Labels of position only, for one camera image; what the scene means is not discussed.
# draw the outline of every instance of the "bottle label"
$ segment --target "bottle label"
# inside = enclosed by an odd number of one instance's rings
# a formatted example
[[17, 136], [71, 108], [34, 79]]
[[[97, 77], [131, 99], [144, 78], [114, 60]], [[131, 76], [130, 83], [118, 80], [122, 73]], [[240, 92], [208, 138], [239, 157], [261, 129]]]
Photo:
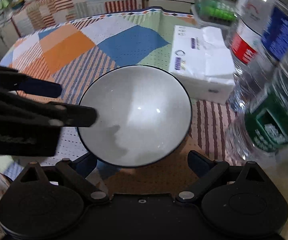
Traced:
[[262, 44], [279, 61], [288, 50], [288, 16], [276, 6], [263, 33]]
[[235, 6], [235, 11], [238, 15], [242, 16], [244, 12], [244, 7], [248, 0], [237, 0], [236, 6]]
[[272, 85], [251, 102], [246, 109], [244, 122], [257, 148], [271, 153], [288, 144], [288, 111]]
[[240, 20], [238, 29], [233, 37], [232, 52], [243, 63], [248, 64], [257, 53], [261, 36], [250, 29]]

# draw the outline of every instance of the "blue bottle label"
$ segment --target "blue bottle label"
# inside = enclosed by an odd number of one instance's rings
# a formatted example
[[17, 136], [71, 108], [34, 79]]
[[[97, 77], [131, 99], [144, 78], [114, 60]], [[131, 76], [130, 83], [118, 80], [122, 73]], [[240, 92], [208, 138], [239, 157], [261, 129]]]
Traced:
[[288, 50], [288, 16], [276, 6], [263, 33], [262, 44], [279, 61]]

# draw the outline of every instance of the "tablecloth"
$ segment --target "tablecloth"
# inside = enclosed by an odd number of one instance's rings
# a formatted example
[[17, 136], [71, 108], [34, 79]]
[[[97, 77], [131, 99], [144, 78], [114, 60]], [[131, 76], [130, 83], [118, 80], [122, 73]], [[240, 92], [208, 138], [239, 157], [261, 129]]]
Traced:
[[97, 14], [142, 9], [142, 0], [37, 0], [12, 16], [25, 36], [36, 30]]
[[[60, 83], [63, 92], [58, 100], [77, 104], [87, 87], [109, 70], [132, 64], [167, 70], [175, 25], [194, 26], [195, 20], [190, 14], [160, 8], [72, 20], [20, 38], [0, 65]], [[169, 157], [139, 169], [98, 162], [88, 179], [109, 193], [176, 193], [184, 189], [196, 180], [187, 164], [188, 152], [202, 148], [210, 159], [225, 159], [224, 132], [235, 117], [228, 105], [203, 100], [192, 101], [192, 110], [189, 134]], [[85, 153], [76, 129], [63, 128], [54, 157], [2, 156], [0, 171], [15, 178], [29, 161], [54, 165], [63, 157], [74, 160]]]

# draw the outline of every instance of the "bowl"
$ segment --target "bowl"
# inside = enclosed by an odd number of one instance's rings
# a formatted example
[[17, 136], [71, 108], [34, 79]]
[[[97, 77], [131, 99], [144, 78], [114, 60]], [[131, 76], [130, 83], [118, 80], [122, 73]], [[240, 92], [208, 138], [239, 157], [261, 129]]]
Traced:
[[99, 114], [91, 127], [79, 127], [85, 148], [99, 160], [132, 168], [152, 164], [184, 140], [192, 106], [183, 85], [156, 67], [114, 69], [86, 90], [81, 106]]

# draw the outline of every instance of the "water bottle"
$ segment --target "water bottle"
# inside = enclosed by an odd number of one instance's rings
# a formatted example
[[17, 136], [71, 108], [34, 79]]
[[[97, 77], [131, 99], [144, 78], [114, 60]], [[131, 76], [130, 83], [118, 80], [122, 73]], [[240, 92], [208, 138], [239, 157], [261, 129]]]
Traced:
[[247, 2], [231, 46], [237, 79], [246, 71], [248, 63], [258, 52], [261, 36], [274, 2], [275, 0], [248, 0]]
[[247, 4], [248, 0], [237, 0], [235, 5], [235, 15], [236, 19], [232, 22], [230, 29], [228, 31], [228, 34], [225, 39], [225, 46], [229, 49], [232, 45], [232, 39], [234, 34], [236, 33], [236, 30], [238, 28], [238, 23], [241, 17], [244, 14], [244, 8]]
[[226, 150], [235, 160], [272, 166], [288, 158], [288, 52], [273, 79], [226, 131]]
[[228, 100], [231, 109], [242, 112], [270, 81], [274, 69], [288, 49], [288, 0], [276, 0], [258, 53], [244, 68]]

